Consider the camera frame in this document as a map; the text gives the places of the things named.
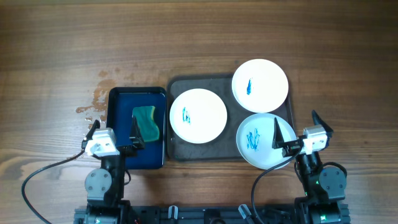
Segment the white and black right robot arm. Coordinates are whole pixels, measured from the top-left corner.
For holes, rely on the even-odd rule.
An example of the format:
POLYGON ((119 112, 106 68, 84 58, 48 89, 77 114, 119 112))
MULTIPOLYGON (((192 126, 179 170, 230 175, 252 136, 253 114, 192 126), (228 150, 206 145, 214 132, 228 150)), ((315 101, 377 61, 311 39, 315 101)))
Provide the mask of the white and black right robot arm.
POLYGON ((297 223, 350 223, 345 199, 347 170, 336 162, 323 163, 319 152, 329 146, 333 129, 312 111, 314 125, 303 130, 296 140, 285 141, 278 121, 274 120, 272 148, 282 156, 295 159, 295 172, 305 196, 296 198, 294 209, 297 223))

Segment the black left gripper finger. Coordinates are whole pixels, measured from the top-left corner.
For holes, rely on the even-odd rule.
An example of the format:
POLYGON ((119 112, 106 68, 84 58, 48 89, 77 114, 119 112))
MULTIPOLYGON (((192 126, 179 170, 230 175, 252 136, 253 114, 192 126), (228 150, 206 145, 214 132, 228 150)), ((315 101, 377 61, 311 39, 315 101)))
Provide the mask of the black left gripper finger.
POLYGON ((84 141, 89 141, 92 139, 94 132, 100 128, 100 122, 96 119, 92 125, 92 127, 90 128, 90 130, 88 131, 87 135, 84 137, 84 141))
POLYGON ((144 140, 141 135, 141 131, 139 129, 137 118, 135 116, 132 116, 132 124, 131 124, 131 131, 130 131, 129 139, 132 142, 133 146, 143 146, 144 145, 144 140))

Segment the green and yellow sponge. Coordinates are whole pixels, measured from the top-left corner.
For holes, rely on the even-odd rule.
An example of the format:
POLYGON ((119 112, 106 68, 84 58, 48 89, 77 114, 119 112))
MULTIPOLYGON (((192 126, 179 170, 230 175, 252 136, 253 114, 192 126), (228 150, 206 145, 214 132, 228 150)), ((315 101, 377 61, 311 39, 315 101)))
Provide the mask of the green and yellow sponge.
POLYGON ((154 142, 160 137, 160 131, 154 120, 155 106, 135 107, 132 115, 136 117, 137 124, 144 142, 154 142))

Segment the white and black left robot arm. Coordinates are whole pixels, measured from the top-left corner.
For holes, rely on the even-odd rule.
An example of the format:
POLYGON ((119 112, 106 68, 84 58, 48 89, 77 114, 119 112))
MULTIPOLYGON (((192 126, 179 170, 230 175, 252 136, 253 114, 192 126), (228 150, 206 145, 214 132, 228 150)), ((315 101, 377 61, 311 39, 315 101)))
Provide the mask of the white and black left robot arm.
POLYGON ((141 222, 130 201, 123 199, 126 185, 124 176, 129 175, 126 158, 132 156, 136 150, 145 148, 135 116, 132 117, 129 140, 129 145, 117 146, 113 129, 101 129, 98 120, 82 140, 83 151, 99 159, 101 166, 91 171, 85 179, 88 205, 83 210, 75 211, 75 223, 141 222))

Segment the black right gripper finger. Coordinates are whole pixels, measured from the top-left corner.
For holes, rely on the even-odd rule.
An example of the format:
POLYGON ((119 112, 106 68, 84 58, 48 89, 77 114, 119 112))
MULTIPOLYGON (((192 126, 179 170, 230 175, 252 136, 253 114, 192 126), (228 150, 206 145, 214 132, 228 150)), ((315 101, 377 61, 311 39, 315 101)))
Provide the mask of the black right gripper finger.
POLYGON ((283 143, 285 143, 282 131, 280 130, 279 122, 277 118, 274 118, 274 135, 272 139, 272 148, 278 149, 283 147, 283 143))
POLYGON ((328 137, 332 137, 333 129, 326 122, 324 122, 324 120, 321 119, 321 117, 318 115, 318 113, 315 110, 312 110, 312 119, 314 125, 322 125, 322 127, 326 131, 326 135, 328 137))

